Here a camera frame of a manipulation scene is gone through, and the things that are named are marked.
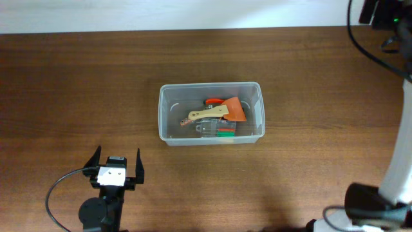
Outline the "orange scraper wooden handle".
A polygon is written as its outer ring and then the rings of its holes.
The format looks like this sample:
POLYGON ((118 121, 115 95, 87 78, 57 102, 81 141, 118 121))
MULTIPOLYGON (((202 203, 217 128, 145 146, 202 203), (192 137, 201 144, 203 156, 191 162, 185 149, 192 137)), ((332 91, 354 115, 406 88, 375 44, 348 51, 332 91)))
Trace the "orange scraper wooden handle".
POLYGON ((224 118, 227 121, 234 122, 246 122, 247 118, 241 107, 241 103, 238 97, 232 97, 224 100, 219 106, 215 106, 208 110, 191 111, 188 114, 188 118, 192 121, 203 119, 207 117, 224 118))

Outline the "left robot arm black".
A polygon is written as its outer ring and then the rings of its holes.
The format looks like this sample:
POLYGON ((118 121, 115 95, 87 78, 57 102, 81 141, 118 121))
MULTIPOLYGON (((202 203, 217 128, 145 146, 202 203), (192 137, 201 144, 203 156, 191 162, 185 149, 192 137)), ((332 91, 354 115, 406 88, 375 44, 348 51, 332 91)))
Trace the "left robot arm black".
POLYGON ((82 171, 91 187, 99 190, 99 196, 83 202, 79 220, 84 231, 120 231, 125 192, 144 183, 145 171, 140 151, 136 153, 135 175, 128 177, 127 159, 110 156, 105 164, 100 164, 101 149, 96 149, 82 171))

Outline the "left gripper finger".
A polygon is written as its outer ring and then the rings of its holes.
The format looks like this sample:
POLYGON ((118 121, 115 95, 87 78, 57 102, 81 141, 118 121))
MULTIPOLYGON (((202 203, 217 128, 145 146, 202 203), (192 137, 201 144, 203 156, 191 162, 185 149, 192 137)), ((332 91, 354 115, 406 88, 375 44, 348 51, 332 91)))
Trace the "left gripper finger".
POLYGON ((143 184, 145 180, 145 170, 142 164, 140 149, 136 153, 135 184, 143 184))
POLYGON ((101 146, 98 146, 94 154, 84 165, 83 167, 84 170, 82 171, 82 174, 85 177, 93 177, 97 175, 98 170, 100 168, 99 161, 100 161, 101 149, 102 149, 101 146))

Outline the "right robot arm white-black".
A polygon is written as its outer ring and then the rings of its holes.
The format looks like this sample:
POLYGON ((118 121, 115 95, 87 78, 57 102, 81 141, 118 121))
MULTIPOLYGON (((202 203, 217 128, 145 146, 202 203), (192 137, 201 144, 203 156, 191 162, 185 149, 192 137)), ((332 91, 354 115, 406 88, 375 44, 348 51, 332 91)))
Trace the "right robot arm white-black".
POLYGON ((363 48, 353 36, 351 7, 346 13, 350 41, 360 53, 402 80, 402 112, 393 152, 378 186, 351 183, 341 205, 323 208, 322 215, 309 221, 303 231, 411 231, 411 1, 365 1, 360 24, 374 30, 391 30, 392 37, 380 49, 390 53, 389 44, 398 42, 393 53, 404 59, 400 69, 363 48))

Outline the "small red-handled cutting pliers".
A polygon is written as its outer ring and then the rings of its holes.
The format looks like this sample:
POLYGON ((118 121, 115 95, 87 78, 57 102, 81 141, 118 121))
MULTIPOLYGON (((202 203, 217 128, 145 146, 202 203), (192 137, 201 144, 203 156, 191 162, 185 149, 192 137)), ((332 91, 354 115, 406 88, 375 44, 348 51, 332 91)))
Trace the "small red-handled cutting pliers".
POLYGON ((204 100, 204 105, 213 105, 213 104, 222 104, 224 102, 223 99, 206 99, 204 100))

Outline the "orange socket bit rail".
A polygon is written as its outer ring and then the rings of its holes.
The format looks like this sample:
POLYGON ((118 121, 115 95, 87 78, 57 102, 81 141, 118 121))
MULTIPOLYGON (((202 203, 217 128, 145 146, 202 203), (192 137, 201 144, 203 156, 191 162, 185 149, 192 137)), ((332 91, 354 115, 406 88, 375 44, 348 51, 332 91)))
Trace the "orange socket bit rail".
POLYGON ((192 123, 192 120, 190 120, 189 118, 185 118, 180 122, 180 126, 186 126, 191 123, 192 123))

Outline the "clear screwdriver bit case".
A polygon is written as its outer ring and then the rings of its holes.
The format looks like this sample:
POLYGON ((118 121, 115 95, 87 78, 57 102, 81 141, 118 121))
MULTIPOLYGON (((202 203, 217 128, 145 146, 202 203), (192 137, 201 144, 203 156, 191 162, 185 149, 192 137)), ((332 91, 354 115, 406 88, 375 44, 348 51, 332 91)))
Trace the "clear screwdriver bit case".
POLYGON ((196 124, 195 130, 201 137, 234 137, 236 122, 225 119, 204 118, 196 124))

